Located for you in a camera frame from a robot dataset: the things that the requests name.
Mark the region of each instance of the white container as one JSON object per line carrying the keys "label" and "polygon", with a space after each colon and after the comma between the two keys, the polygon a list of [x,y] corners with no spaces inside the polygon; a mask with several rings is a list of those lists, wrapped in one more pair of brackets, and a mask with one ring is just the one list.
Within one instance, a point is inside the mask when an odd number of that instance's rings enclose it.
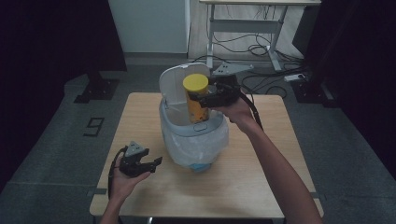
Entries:
{"label": "white container", "polygon": [[173,161],[194,172],[210,167],[220,152],[228,145],[229,130],[224,115],[209,112],[209,120],[191,123],[187,108],[184,77],[190,74],[210,76],[203,63],[188,63],[170,68],[160,77],[161,128],[163,141]]}

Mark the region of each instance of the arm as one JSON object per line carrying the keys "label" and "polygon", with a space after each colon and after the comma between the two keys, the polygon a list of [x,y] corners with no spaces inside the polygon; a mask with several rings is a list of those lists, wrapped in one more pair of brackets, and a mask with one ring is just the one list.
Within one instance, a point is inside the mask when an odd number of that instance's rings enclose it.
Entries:
{"label": "arm", "polygon": [[303,180],[253,119],[248,105],[239,99],[233,105],[213,109],[223,112],[249,138],[288,223],[322,223]]}
{"label": "arm", "polygon": [[114,178],[112,183],[112,190],[110,194],[110,199],[108,201],[105,212],[103,213],[101,224],[117,224],[120,209],[125,199],[132,193],[134,186],[140,181],[146,179],[150,176],[150,172],[145,172],[142,175],[130,178],[124,175],[118,167],[120,166],[120,159],[116,162],[116,167],[114,169]]}

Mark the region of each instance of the yellow cap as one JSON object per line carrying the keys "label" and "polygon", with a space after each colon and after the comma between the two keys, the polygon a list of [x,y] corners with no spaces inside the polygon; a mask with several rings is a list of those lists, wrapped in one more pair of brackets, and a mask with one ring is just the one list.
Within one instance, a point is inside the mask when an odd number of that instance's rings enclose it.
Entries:
{"label": "yellow cap", "polygon": [[192,74],[183,79],[183,86],[186,91],[204,91],[209,84],[209,80],[202,74]]}

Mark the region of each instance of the power strip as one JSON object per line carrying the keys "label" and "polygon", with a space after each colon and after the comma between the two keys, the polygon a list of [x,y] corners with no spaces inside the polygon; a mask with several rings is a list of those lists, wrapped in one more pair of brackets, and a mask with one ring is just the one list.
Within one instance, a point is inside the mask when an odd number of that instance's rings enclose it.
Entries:
{"label": "power strip", "polygon": [[296,80],[304,81],[304,80],[305,80],[305,75],[303,75],[303,74],[296,74],[296,75],[286,76],[286,77],[284,77],[284,80],[285,80],[286,82],[296,81]]}

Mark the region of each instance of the gray floor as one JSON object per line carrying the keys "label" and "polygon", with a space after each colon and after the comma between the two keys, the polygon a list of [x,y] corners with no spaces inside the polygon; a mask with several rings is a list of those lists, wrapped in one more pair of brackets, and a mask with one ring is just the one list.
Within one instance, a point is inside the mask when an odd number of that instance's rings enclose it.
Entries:
{"label": "gray floor", "polygon": [[[192,48],[191,52],[199,55],[201,48]],[[285,51],[292,54],[293,49]],[[232,53],[225,57],[245,59]],[[57,113],[0,195],[0,223],[92,223],[92,191],[128,94],[158,92],[158,78],[163,70],[190,61],[128,58],[126,62],[127,73],[102,73],[120,80],[111,101],[74,104],[88,83],[85,76],[65,85],[65,97]],[[269,63],[260,66],[271,71]],[[262,77],[250,78],[247,84],[253,86],[261,80]],[[268,79],[262,85],[273,80],[276,79]],[[394,223],[396,182],[345,114],[339,108],[297,103],[290,84],[281,79],[260,89],[260,93],[272,86],[287,91],[284,102],[320,195],[325,223]],[[279,88],[270,93],[284,94]],[[105,119],[97,137],[84,136],[92,133],[87,128],[90,118]],[[124,217],[125,223],[145,221],[143,217]]]}

